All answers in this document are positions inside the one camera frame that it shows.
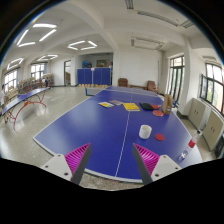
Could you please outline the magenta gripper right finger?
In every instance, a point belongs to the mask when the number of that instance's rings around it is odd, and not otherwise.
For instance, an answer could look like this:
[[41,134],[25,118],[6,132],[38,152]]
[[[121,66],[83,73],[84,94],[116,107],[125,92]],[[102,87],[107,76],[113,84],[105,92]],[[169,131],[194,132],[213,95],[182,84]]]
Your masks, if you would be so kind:
[[132,154],[144,185],[181,170],[181,167],[168,155],[159,156],[137,144],[133,144]]

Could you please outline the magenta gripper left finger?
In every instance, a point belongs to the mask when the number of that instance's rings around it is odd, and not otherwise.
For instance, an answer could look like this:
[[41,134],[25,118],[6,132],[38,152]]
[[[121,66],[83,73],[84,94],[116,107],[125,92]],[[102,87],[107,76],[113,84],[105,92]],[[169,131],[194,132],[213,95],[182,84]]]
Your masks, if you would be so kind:
[[91,155],[91,144],[82,145],[66,155],[56,154],[41,168],[78,185]]

